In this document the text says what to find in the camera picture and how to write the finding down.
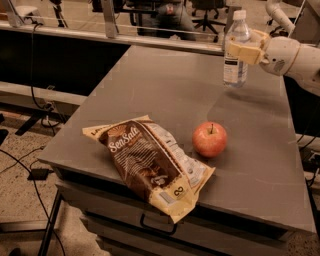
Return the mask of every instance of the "wire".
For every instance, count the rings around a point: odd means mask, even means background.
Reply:
[[[21,161],[23,158],[29,156],[29,155],[32,154],[33,152],[35,152],[35,151],[37,151],[37,150],[43,150],[43,149],[44,149],[44,146],[41,146],[41,147],[36,148],[36,149],[33,149],[33,150],[30,151],[29,153],[27,153],[27,154],[25,154],[24,156],[20,157],[20,158],[19,158],[19,161]],[[14,167],[17,163],[18,163],[18,162],[15,162],[13,165],[10,165],[10,166],[6,167],[5,169],[3,169],[3,170],[0,172],[0,174],[1,174],[1,173],[4,173],[5,171],[7,171],[7,170],[9,170],[9,169],[11,169],[11,168]]]
[[[6,154],[7,156],[11,157],[13,160],[15,160],[18,164],[20,164],[20,165],[30,174],[30,176],[32,177],[33,185],[34,185],[36,194],[37,194],[37,196],[38,196],[39,202],[40,202],[40,204],[41,204],[41,206],[42,206],[42,208],[43,208],[43,210],[44,210],[44,212],[45,212],[45,214],[46,214],[46,216],[47,216],[47,219],[48,219],[49,224],[51,224],[49,214],[48,214],[47,209],[46,209],[46,207],[45,207],[45,205],[44,205],[44,203],[43,203],[43,201],[42,201],[42,199],[41,199],[41,197],[40,197],[40,193],[39,193],[39,190],[38,190],[36,181],[35,181],[35,179],[33,179],[32,172],[31,172],[22,162],[20,162],[20,160],[18,160],[17,158],[15,158],[15,157],[14,157],[13,155],[11,155],[10,153],[8,153],[8,152],[6,152],[6,151],[4,151],[4,150],[2,150],[2,149],[0,149],[0,152],[2,152],[2,153],[4,153],[4,154]],[[56,238],[57,238],[57,240],[58,240],[58,242],[59,242],[59,244],[60,244],[60,246],[61,246],[61,250],[62,250],[63,255],[65,256],[66,253],[65,253],[63,244],[62,244],[59,236],[57,235],[57,233],[56,233],[54,230],[53,230],[53,233],[54,233],[54,235],[56,236]]]

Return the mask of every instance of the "tiled floor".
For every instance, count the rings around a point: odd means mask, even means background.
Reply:
[[[17,2],[20,4],[30,3],[29,0],[17,0]],[[43,14],[47,16],[51,15],[51,20],[47,20],[48,24],[56,26],[51,5],[45,1],[34,1],[34,3],[35,5],[39,5]],[[288,15],[296,13],[296,8],[284,3],[281,4]],[[247,21],[250,27],[269,32],[276,26],[276,24],[273,24],[272,27],[266,25],[268,16],[264,11],[265,1],[247,0],[242,2],[242,5],[244,9],[247,9]],[[103,21],[102,14],[92,13],[91,6],[86,1],[64,1],[63,8],[64,17],[70,26],[83,30],[91,29],[92,26],[97,31],[104,29],[104,26],[101,25]],[[128,22],[127,18],[127,15],[120,14],[119,22],[125,24]],[[220,19],[222,21],[226,19],[224,12],[222,12]],[[28,116],[25,113],[11,112],[10,109],[0,108],[0,112],[5,116],[5,121],[0,124],[0,129],[7,129],[9,131],[9,135],[0,149],[5,150],[16,158],[20,158],[34,149],[45,146],[54,136],[52,129],[44,128],[40,123],[37,123],[24,135],[17,136],[15,132]],[[63,125],[55,128],[55,132],[58,132],[61,127]],[[40,151],[41,149],[31,153],[21,160],[22,163],[26,167],[29,167],[31,163],[36,161]],[[0,222],[45,220],[46,216],[35,193],[34,185],[31,181],[27,180],[27,171],[19,164],[3,171],[14,163],[15,161],[10,159],[10,157],[0,152]],[[48,166],[39,162],[35,162],[33,167],[48,168]],[[36,182],[48,212],[51,211],[55,197],[56,180],[56,175],[51,173],[47,180]],[[95,235],[86,231],[79,220],[80,214],[79,210],[62,202],[55,230],[62,241],[66,255],[109,255],[107,252],[100,250],[95,242]],[[0,255],[9,255],[10,251],[15,247],[20,247],[25,256],[37,255],[42,235],[42,232],[0,234]],[[63,255],[61,246],[54,236],[52,237],[48,255]],[[303,234],[292,237],[286,256],[298,255],[320,255],[318,237],[310,237]]]

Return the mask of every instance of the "drawer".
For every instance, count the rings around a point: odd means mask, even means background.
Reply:
[[[254,235],[232,227],[187,216],[173,225],[168,218],[147,203],[91,187],[59,181],[64,199],[83,212],[128,224],[145,232],[193,244],[231,255],[283,255],[286,243]]]
[[[81,221],[89,232],[95,233],[108,241],[118,241],[118,247],[132,251],[135,255],[179,255],[179,256],[211,256],[213,251],[201,251],[187,243],[165,239],[146,233],[130,225],[122,225],[111,220],[83,215]]]

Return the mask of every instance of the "brand logo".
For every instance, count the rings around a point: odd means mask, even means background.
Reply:
[[[123,148],[125,145],[130,143],[133,138],[135,138],[138,134],[140,134],[140,131],[136,127],[131,127],[129,133],[122,133],[120,135],[120,138],[115,142],[110,142],[108,145],[108,148],[112,153],[117,152],[118,149]]]

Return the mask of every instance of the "bottle cap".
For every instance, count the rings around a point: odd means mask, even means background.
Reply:
[[[238,10],[233,13],[233,20],[244,20],[246,16],[246,10]]]

